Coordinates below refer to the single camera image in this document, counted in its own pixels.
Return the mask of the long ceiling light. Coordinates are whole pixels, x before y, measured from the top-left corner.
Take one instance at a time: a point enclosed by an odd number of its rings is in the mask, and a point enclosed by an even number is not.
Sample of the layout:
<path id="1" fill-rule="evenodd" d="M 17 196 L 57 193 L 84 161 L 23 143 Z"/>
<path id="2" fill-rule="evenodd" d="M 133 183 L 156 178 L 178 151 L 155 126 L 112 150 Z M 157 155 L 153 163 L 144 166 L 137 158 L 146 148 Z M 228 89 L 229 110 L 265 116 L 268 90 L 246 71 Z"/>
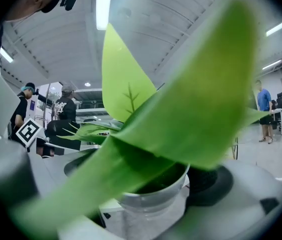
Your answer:
<path id="1" fill-rule="evenodd" d="M 262 70 L 266 70 L 266 69 L 268 69 L 268 68 L 272 68 L 272 67 L 274 67 L 275 65 L 280 64 L 281 62 L 282 62 L 281 59 L 280 59 L 280 60 L 277 60 L 277 61 L 275 61 L 275 62 L 273 62 L 273 63 L 271 63 L 271 64 L 269 64 L 269 65 L 263 67 Z"/>
<path id="2" fill-rule="evenodd" d="M 13 62 L 13 58 L 6 52 L 6 50 L 1 47 L 0 48 L 0 55 L 8 62 L 8 63 L 12 63 Z"/>
<path id="3" fill-rule="evenodd" d="M 95 1 L 95 20 L 96 28 L 99 31 L 105 31 L 109 23 L 111 0 Z"/>
<path id="4" fill-rule="evenodd" d="M 272 28 L 269 29 L 268 31 L 266 31 L 265 35 L 266 35 L 267 37 L 269 37 L 270 35 L 272 35 L 272 34 L 278 32 L 278 31 L 281 30 L 281 29 L 282 29 L 282 22 L 279 23 L 278 25 L 272 27 Z"/>

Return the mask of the green plant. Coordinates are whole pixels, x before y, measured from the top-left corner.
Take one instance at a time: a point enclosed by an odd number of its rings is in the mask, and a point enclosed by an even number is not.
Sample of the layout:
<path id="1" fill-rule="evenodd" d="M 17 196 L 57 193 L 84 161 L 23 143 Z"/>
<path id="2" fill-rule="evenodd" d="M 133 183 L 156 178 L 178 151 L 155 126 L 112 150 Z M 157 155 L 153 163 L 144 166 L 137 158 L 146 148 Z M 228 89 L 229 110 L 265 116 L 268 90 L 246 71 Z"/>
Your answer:
<path id="1" fill-rule="evenodd" d="M 238 130 L 260 117 L 247 107 L 256 39 L 251 8 L 232 0 L 172 81 L 62 186 L 14 208 L 15 225 L 30 239 L 51 240 L 57 229 L 93 215 L 103 203 L 138 190 L 176 163 L 215 168 Z"/>

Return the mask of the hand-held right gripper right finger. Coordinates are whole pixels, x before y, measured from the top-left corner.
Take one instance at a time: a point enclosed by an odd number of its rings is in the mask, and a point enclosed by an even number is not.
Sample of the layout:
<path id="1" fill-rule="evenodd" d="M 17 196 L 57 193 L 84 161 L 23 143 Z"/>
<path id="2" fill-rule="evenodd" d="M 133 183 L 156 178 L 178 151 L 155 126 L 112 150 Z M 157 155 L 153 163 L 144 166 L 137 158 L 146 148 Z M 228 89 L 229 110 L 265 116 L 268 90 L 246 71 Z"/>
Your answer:
<path id="1" fill-rule="evenodd" d="M 226 160 L 216 181 L 190 191 L 183 216 L 160 240 L 258 240 L 282 212 L 282 183 L 267 170 Z"/>

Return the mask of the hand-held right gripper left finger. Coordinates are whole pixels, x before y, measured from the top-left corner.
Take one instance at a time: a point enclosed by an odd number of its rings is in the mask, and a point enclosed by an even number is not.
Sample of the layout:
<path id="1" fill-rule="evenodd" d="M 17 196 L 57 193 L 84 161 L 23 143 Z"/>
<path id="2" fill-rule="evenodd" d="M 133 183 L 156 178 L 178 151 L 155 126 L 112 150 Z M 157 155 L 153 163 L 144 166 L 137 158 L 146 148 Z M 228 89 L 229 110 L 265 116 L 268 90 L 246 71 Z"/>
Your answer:
<path id="1" fill-rule="evenodd" d="M 67 164 L 94 152 L 99 147 L 99 145 L 85 145 L 80 151 L 66 148 L 63 155 L 48 158 L 42 158 L 34 151 L 30 152 L 28 155 L 31 170 L 39 196 L 41 198 L 48 196 L 67 181 L 68 176 L 64 171 Z"/>

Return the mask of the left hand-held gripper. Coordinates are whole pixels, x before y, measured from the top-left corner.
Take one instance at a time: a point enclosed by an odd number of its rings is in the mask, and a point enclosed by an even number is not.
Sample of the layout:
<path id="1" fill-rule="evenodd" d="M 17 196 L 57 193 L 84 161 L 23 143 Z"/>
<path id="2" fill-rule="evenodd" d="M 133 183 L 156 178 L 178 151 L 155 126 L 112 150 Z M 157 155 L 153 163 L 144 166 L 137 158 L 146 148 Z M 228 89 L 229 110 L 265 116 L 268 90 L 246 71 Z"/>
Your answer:
<path id="1" fill-rule="evenodd" d="M 29 118 L 22 127 L 16 132 L 16 136 L 24 145 L 28 154 L 31 150 L 39 155 L 41 158 L 49 158 L 55 155 L 55 148 L 48 145 L 43 127 L 34 119 Z"/>

